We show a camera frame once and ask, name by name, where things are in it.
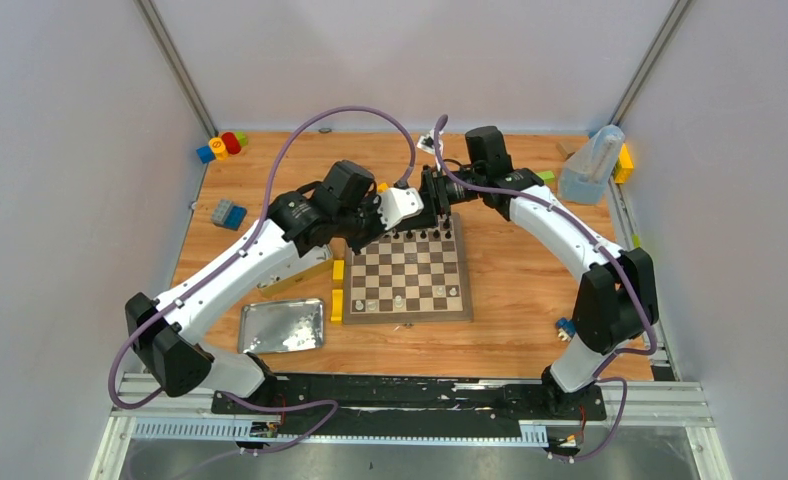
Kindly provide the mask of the wooden chess board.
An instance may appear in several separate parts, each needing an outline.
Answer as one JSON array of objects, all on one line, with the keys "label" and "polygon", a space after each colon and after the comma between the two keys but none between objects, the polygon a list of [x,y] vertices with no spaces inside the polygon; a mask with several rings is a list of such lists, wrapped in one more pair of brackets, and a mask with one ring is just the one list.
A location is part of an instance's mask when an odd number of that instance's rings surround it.
[{"label": "wooden chess board", "polygon": [[[460,215],[452,214],[453,237],[439,242],[369,244],[359,254],[345,255],[344,317],[346,325],[471,322],[473,299]],[[445,297],[435,289],[446,288]],[[460,290],[449,297],[451,287]],[[406,298],[406,310],[395,311],[396,295]],[[356,300],[365,304],[354,310]],[[368,300],[378,300],[376,312],[366,311]]]}]

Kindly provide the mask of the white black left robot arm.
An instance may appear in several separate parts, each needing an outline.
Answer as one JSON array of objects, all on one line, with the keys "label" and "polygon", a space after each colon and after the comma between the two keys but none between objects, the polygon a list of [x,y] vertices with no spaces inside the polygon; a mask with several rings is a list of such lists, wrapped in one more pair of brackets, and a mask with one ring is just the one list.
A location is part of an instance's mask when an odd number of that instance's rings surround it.
[{"label": "white black left robot arm", "polygon": [[247,354],[207,346],[211,326],[248,292],[298,261],[342,238],[354,250],[418,214],[423,202],[413,188],[376,192],[373,175],[348,161],[336,162],[321,181],[277,196],[263,218],[231,247],[181,285],[125,304],[131,349],[169,397],[198,388],[237,395],[253,413],[268,411],[276,386],[263,365]]}]

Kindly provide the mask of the gold tin with white pieces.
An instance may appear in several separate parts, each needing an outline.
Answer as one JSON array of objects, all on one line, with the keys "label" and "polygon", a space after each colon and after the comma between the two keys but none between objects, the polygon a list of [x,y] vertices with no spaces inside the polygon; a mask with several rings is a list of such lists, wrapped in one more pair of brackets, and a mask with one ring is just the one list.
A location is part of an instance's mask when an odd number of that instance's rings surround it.
[{"label": "gold tin with white pieces", "polygon": [[270,298],[286,289],[307,281],[332,267],[333,251],[330,246],[314,247],[303,257],[271,270],[257,284],[258,291]]}]

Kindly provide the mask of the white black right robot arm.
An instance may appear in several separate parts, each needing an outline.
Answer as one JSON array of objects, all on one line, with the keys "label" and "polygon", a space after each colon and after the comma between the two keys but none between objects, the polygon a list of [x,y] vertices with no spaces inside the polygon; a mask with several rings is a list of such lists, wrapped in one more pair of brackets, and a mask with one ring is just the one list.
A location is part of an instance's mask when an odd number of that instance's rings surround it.
[{"label": "white black right robot arm", "polygon": [[641,335],[655,338],[659,320],[654,264],[642,248],[626,250],[585,225],[528,168],[515,168],[503,134],[494,126],[468,131],[469,162],[450,170],[437,129],[419,138],[419,149],[436,158],[421,173],[420,191],[440,215],[480,199],[504,219],[540,241],[578,281],[571,316],[575,330],[564,353],[543,373],[541,403],[566,417],[588,388]]}]

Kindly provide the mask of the yellow arch block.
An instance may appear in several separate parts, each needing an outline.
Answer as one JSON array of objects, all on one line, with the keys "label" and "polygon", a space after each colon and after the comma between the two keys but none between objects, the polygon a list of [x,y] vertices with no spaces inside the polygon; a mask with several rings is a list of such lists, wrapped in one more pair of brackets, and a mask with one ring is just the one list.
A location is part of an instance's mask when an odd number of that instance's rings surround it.
[{"label": "yellow arch block", "polygon": [[344,290],[333,289],[331,297],[330,321],[332,323],[342,323],[344,317]]}]

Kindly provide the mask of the small yellow rectangular block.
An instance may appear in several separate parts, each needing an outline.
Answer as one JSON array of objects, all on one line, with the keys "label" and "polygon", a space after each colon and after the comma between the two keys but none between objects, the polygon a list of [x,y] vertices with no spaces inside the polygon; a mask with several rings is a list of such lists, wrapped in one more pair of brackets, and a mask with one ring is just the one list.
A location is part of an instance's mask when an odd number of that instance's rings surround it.
[{"label": "small yellow rectangular block", "polygon": [[343,259],[334,260],[332,267],[332,281],[337,287],[340,287],[345,278],[345,261]]}]

